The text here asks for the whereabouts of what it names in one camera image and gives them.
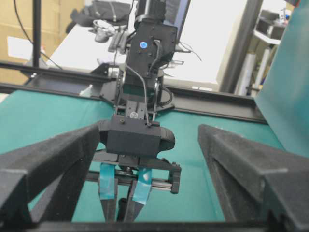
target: wire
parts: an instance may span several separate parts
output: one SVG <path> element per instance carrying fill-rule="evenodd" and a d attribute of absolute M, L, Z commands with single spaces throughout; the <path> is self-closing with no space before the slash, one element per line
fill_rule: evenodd
<path fill-rule="evenodd" d="M 16 6 L 16 0 L 14 0 L 14 8 L 15 8 L 15 14 L 16 14 L 16 17 L 17 17 L 17 20 L 18 20 L 18 23 L 19 23 L 19 26 L 21 27 L 24 35 L 26 36 L 26 38 L 30 41 L 30 43 L 32 43 L 33 45 L 33 41 L 30 39 L 30 37 L 28 36 L 21 20 L 20 20 L 20 17 L 19 17 L 19 14 L 18 14 L 18 11 L 17 11 L 17 6 Z M 44 52 L 40 52 L 43 56 L 45 56 L 48 60 L 50 60 L 53 64 L 55 64 L 58 68 L 62 69 L 59 65 L 57 65 L 55 62 L 53 62 Z"/>
<path fill-rule="evenodd" d="M 145 95 L 145 114 L 146 114 L 146 119 L 147 119 L 147 125 L 151 125 L 149 123 L 149 115 L 148 115 L 148 106 L 147 106 L 147 88 L 146 88 L 146 83 L 144 78 L 134 69 L 132 69 L 130 66 L 128 66 L 128 64 L 126 64 L 126 67 L 131 70 L 136 76 L 138 76 L 141 80 L 141 82 L 143 83 L 143 87 L 144 87 L 144 95 Z"/>
<path fill-rule="evenodd" d="M 162 45 L 160 43 L 160 41 L 154 41 L 155 45 L 158 47 L 157 52 L 156 52 L 156 58 L 155 60 L 152 62 L 150 68 L 149 68 L 149 72 L 151 73 L 151 71 L 153 70 L 153 68 L 155 67 L 155 64 L 157 62 L 160 61 L 161 57 L 162 57 Z"/>
<path fill-rule="evenodd" d="M 134 34 L 136 33 L 136 30 L 134 30 L 126 39 L 126 45 L 134 38 Z"/>
<path fill-rule="evenodd" d="M 183 44 L 183 42 L 179 42 L 185 49 L 187 49 L 188 51 L 190 51 L 190 52 L 192 52 L 193 54 L 195 54 L 198 58 L 199 58 L 199 60 L 202 62 L 202 59 L 201 59 L 201 57 L 195 52 L 195 51 L 193 51 L 193 49 L 190 49 L 190 48 L 188 48 L 188 47 L 186 47 L 186 46 L 184 46 Z"/>
<path fill-rule="evenodd" d="M 163 91 L 167 92 L 169 94 L 169 100 L 168 101 L 163 101 L 163 102 L 160 102 L 158 105 L 160 105 L 161 107 L 165 106 L 165 105 L 168 105 L 170 104 L 172 101 L 173 101 L 173 98 L 174 98 L 174 95 L 173 93 L 166 87 L 163 87 L 162 88 Z"/>

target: blue sticker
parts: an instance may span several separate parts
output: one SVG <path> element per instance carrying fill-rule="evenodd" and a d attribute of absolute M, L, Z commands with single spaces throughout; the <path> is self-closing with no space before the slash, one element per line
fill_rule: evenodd
<path fill-rule="evenodd" d="M 135 187 L 133 201 L 146 205 L 151 190 L 152 169 L 139 170 L 139 178 Z"/>
<path fill-rule="evenodd" d="M 101 164 L 99 195 L 101 200 L 115 198 L 115 165 Z"/>
<path fill-rule="evenodd" d="M 141 47 L 142 49 L 146 49 L 146 48 L 148 47 L 148 44 L 147 44 L 146 42 L 141 42 L 141 43 L 140 43 L 140 47 Z"/>

